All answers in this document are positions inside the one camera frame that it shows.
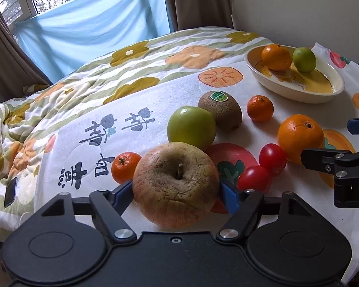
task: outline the apple stem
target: apple stem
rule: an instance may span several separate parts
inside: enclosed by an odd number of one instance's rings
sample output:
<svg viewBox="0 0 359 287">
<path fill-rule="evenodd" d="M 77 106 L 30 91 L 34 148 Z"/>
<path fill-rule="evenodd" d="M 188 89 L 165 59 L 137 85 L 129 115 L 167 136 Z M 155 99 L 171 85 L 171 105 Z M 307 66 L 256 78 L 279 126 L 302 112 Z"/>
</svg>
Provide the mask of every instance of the apple stem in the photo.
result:
<svg viewBox="0 0 359 287">
<path fill-rule="evenodd" d="M 178 164 L 177 179 L 178 180 L 182 179 L 182 176 L 183 176 L 183 164 L 180 163 Z"/>
</svg>

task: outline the green oval sticker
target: green oval sticker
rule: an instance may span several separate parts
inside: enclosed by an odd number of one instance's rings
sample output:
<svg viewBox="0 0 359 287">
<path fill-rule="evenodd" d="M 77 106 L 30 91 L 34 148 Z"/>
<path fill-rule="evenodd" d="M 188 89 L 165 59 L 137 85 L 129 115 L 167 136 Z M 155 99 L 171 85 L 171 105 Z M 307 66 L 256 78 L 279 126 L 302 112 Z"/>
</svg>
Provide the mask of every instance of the green oval sticker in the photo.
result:
<svg viewBox="0 0 359 287">
<path fill-rule="evenodd" d="M 210 95 L 210 98 L 218 102 L 224 102 L 227 100 L 227 95 L 222 92 L 216 91 Z"/>
</svg>

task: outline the blue cloth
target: blue cloth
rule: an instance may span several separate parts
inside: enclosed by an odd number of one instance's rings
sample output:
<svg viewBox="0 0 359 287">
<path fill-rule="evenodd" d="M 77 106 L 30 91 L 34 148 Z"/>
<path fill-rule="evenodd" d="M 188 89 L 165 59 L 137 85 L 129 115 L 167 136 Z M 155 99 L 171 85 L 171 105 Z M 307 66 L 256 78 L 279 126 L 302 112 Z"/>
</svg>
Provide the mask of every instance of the blue cloth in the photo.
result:
<svg viewBox="0 0 359 287">
<path fill-rule="evenodd" d="M 96 57 L 169 32 L 165 0 L 72 0 L 13 31 L 53 83 Z"/>
</svg>

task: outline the green fruit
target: green fruit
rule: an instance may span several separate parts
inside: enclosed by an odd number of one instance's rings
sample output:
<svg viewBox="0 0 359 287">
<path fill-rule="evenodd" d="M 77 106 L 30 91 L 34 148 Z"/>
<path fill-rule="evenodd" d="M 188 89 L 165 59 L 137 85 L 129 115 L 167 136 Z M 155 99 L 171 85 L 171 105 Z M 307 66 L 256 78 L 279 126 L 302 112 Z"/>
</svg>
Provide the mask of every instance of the green fruit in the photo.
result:
<svg viewBox="0 0 359 287">
<path fill-rule="evenodd" d="M 317 66 L 314 52 L 307 47 L 297 48 L 292 55 L 292 61 L 299 72 L 312 72 Z"/>
<path fill-rule="evenodd" d="M 171 115 L 168 122 L 169 142 L 184 142 L 201 150 L 211 146 L 216 133 L 213 115 L 198 107 L 181 107 Z"/>
<path fill-rule="evenodd" d="M 242 124 L 242 111 L 236 100 L 228 93 L 211 91 L 204 94 L 198 107 L 209 111 L 224 132 L 230 132 Z"/>
</svg>

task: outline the brown curtain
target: brown curtain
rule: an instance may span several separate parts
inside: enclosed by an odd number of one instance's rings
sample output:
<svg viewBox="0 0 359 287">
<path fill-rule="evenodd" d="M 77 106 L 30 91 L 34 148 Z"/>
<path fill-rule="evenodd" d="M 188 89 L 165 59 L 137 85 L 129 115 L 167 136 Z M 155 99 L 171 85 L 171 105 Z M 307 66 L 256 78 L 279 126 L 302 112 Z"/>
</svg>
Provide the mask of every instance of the brown curtain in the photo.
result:
<svg viewBox="0 0 359 287">
<path fill-rule="evenodd" d="M 22 88 L 36 83 L 52 84 L 17 45 L 0 12 L 0 94 L 23 97 Z"/>
<path fill-rule="evenodd" d="M 233 27 L 229 0 L 166 0 L 175 30 Z"/>
</svg>

